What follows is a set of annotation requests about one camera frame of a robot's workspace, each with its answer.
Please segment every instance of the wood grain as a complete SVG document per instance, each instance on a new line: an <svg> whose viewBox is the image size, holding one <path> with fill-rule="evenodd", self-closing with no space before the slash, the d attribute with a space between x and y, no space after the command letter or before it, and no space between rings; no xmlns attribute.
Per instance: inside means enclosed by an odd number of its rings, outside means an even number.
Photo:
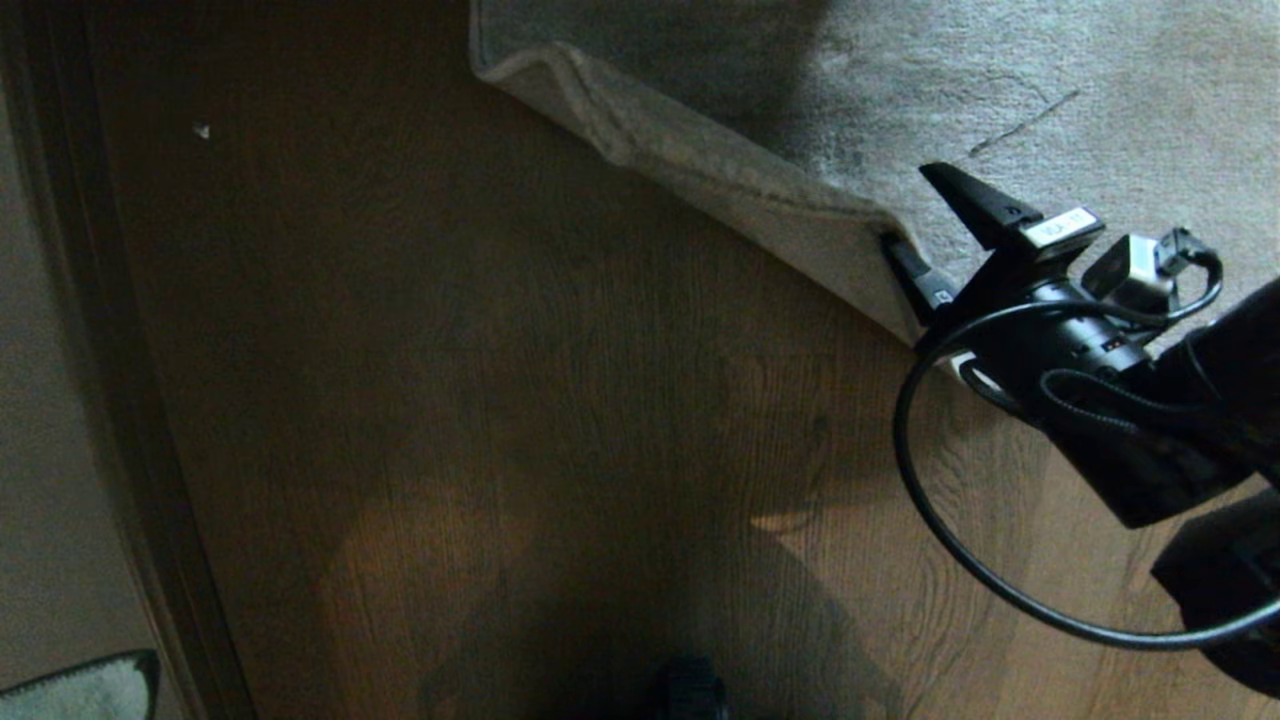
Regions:
<svg viewBox="0 0 1280 720"><path fill-rule="evenodd" d="M908 350L472 79L466 4L92 20L264 717L625 716L684 650L741 717L1276 716L1196 655L1084 646L963 575L892 464ZM1172 626L1144 575L1167 528L1120 532L954 383L922 407L922 466L1002 573Z"/></svg>

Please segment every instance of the gray mat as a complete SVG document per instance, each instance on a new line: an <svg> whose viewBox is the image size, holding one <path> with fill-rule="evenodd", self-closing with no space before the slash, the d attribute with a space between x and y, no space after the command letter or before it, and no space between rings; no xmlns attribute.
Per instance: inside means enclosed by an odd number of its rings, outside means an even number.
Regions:
<svg viewBox="0 0 1280 720"><path fill-rule="evenodd" d="M159 682L155 652L113 655L0 691L0 720L150 720Z"/></svg>
<svg viewBox="0 0 1280 720"><path fill-rule="evenodd" d="M1270 0L474 0L477 74L859 307L914 324L874 240L964 281L975 243L915 173L1219 247L1221 313L1280 265Z"/></svg>

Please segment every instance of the camera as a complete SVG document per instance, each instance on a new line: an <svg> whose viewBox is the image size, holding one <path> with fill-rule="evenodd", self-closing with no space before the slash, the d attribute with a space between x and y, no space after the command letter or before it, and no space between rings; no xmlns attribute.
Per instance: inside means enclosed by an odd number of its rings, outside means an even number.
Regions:
<svg viewBox="0 0 1280 720"><path fill-rule="evenodd" d="M1236 680L1280 697L1280 278L1153 356L1147 346L1222 287L1222 263L1190 231L1124 236L1073 279L1070 265L1106 228L1097 214L1082 206L1046 218L952 165L920 172L991 251L957 288L905 238L882 238L925 328L895 418L902 478L925 523L988 588L1039 620L1134 650L1201 648ZM1179 279L1193 266L1204 290L1185 302ZM1188 523L1157 560L1152 571L1188 632L1143 635L1065 616L959 543L915 477L906 437L915 387L947 357L982 397L1044 433L1126 528L1192 510L1254 473L1268 480Z"/></svg>

